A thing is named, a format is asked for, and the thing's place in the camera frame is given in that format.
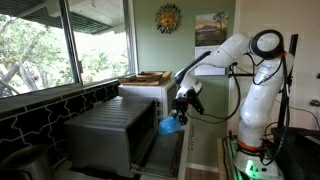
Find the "toaster oven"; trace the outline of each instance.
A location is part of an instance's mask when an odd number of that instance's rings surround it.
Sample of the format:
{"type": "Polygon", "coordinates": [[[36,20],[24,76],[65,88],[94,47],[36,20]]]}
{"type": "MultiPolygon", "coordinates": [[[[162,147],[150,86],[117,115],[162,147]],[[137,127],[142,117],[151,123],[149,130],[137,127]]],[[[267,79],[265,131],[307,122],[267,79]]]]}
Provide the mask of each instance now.
{"type": "Polygon", "coordinates": [[[72,167],[176,179],[184,131],[158,134],[157,104],[116,97],[65,122],[72,167]]]}

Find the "power cord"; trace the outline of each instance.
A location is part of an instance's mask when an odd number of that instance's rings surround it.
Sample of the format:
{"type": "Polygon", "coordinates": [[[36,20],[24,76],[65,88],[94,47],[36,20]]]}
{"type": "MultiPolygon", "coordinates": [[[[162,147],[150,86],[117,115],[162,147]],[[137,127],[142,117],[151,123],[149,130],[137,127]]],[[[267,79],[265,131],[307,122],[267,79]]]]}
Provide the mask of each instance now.
{"type": "Polygon", "coordinates": [[[206,121],[206,120],[201,119],[201,118],[190,116],[190,114],[186,111],[186,114],[189,117],[191,117],[193,119],[200,120],[200,121],[208,123],[208,124],[220,124],[220,123],[223,123],[223,122],[227,121],[228,119],[230,119],[232,116],[234,116],[237,113],[237,111],[238,111],[238,109],[240,107],[240,102],[241,102],[241,92],[240,92],[240,85],[239,85],[239,82],[238,82],[238,79],[237,79],[236,75],[234,74],[234,68],[233,67],[234,67],[234,65],[231,65],[230,66],[230,70],[231,70],[232,76],[234,78],[234,82],[236,84],[237,94],[238,94],[237,104],[236,104],[236,107],[233,110],[233,112],[227,117],[218,117],[218,116],[214,116],[214,115],[211,115],[211,114],[202,114],[203,116],[209,116],[209,117],[213,117],[213,118],[216,118],[216,119],[222,119],[222,121],[218,121],[218,122],[206,121]]]}
{"type": "MultiPolygon", "coordinates": [[[[254,61],[253,61],[252,56],[251,56],[249,53],[245,53],[245,55],[249,56],[250,59],[251,59],[251,62],[252,62],[252,74],[254,74],[254,73],[255,73],[255,68],[254,68],[254,67],[255,67],[255,66],[259,66],[262,62],[265,61],[265,59],[261,60],[258,64],[255,64],[254,61]]],[[[277,68],[271,75],[269,75],[267,78],[263,79],[262,81],[260,81],[260,82],[258,82],[258,83],[255,82],[254,76],[252,76],[252,82],[253,82],[253,84],[255,84],[255,85],[261,85],[262,83],[265,83],[265,82],[267,82],[269,79],[271,79],[271,78],[279,71],[279,69],[280,69],[280,67],[281,67],[281,65],[282,65],[282,62],[283,62],[283,61],[280,61],[280,64],[279,64],[278,68],[277,68]]]]}
{"type": "Polygon", "coordinates": [[[238,68],[238,69],[240,69],[241,71],[245,72],[246,74],[251,74],[250,72],[248,72],[248,71],[246,71],[246,70],[244,70],[244,69],[240,68],[239,66],[235,66],[235,67],[236,67],[236,68],[238,68]]]}
{"type": "Polygon", "coordinates": [[[307,113],[310,113],[313,117],[314,117],[314,120],[316,121],[317,125],[318,125],[318,129],[320,131],[320,124],[319,124],[319,121],[318,121],[318,118],[316,117],[316,115],[314,115],[311,111],[308,111],[308,110],[305,110],[305,109],[300,109],[300,108],[295,108],[295,107],[292,107],[292,106],[289,106],[289,108],[291,109],[294,109],[294,110],[297,110],[297,111],[303,111],[303,112],[307,112],[307,113]]]}
{"type": "Polygon", "coordinates": [[[270,126],[272,126],[273,124],[277,124],[277,123],[278,123],[278,122],[272,122],[272,123],[270,123],[270,124],[268,124],[268,125],[266,126],[266,128],[264,129],[264,137],[265,137],[265,140],[270,141],[270,140],[267,138],[267,136],[270,135],[270,134],[267,134],[267,130],[268,130],[268,128],[269,128],[270,126]]]}
{"type": "Polygon", "coordinates": [[[224,147],[224,144],[227,145],[227,139],[230,138],[230,136],[227,136],[227,137],[224,137],[222,139],[222,150],[223,150],[223,165],[224,165],[224,168],[226,170],[226,177],[227,177],[227,180],[229,180],[229,171],[228,171],[228,168],[227,168],[227,162],[226,162],[226,148],[224,147]]]}
{"type": "MultiPolygon", "coordinates": [[[[283,96],[284,96],[284,100],[285,100],[286,106],[289,107],[289,95],[287,94],[289,92],[287,88],[289,88],[289,87],[287,86],[287,84],[288,84],[287,83],[287,78],[285,78],[285,77],[288,76],[288,70],[287,70],[286,58],[284,56],[284,53],[281,56],[281,61],[282,61],[282,64],[283,64],[283,77],[284,77],[283,78],[284,79],[284,83],[283,83],[282,93],[283,93],[283,96]]],[[[283,144],[284,144],[284,142],[286,140],[286,137],[287,137],[287,131],[288,131],[289,124],[290,124],[290,108],[286,108],[286,125],[284,127],[284,132],[282,134],[282,137],[281,137],[281,140],[280,140],[280,143],[279,143],[279,146],[277,148],[276,153],[271,158],[265,158],[264,152],[261,151],[260,162],[264,166],[270,165],[276,159],[278,154],[280,153],[280,150],[282,149],[282,146],[283,146],[283,144]],[[263,162],[264,159],[270,160],[270,161],[268,163],[264,163],[263,162]]]]}

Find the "white wall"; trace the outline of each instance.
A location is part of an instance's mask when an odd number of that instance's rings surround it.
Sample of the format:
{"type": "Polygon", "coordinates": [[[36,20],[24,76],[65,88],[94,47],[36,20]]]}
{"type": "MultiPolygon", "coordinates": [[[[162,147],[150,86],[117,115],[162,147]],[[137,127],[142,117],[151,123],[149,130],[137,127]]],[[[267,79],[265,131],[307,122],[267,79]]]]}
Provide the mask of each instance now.
{"type": "MultiPolygon", "coordinates": [[[[319,0],[237,0],[234,32],[243,32],[253,37],[265,29],[275,29],[282,33],[285,49],[289,50],[290,37],[299,34],[293,70],[293,84],[290,105],[319,115],[319,108],[309,105],[311,99],[320,99],[320,1],[319,0]]],[[[239,67],[251,70],[248,58],[239,61],[239,67]]],[[[251,78],[239,78],[242,97],[247,94],[251,78]]],[[[235,89],[230,99],[235,104],[235,89]]],[[[279,103],[275,103],[270,121],[277,121],[279,103]]],[[[291,125],[294,127],[316,128],[315,119],[306,112],[291,109],[291,125]]],[[[228,129],[237,132],[238,116],[229,121],[228,129]]]]}

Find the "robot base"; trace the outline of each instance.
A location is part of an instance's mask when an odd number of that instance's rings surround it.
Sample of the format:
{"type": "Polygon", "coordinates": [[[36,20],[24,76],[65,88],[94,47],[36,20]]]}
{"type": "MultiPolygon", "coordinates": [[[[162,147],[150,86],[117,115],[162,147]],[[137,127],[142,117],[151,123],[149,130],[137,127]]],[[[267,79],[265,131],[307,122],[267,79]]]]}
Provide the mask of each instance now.
{"type": "Polygon", "coordinates": [[[268,166],[264,166],[261,164],[259,157],[238,151],[233,159],[233,164],[252,179],[284,179],[275,161],[268,166]]]}

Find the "tiled backsplash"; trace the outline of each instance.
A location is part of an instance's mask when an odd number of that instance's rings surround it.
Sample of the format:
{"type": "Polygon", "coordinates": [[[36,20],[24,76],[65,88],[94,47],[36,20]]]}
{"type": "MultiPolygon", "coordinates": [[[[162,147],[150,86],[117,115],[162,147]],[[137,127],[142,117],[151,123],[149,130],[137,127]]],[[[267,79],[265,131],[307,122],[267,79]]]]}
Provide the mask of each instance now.
{"type": "Polygon", "coordinates": [[[0,162],[23,147],[46,144],[55,165],[68,152],[63,123],[117,96],[118,86],[111,82],[0,113],[0,162]]]}

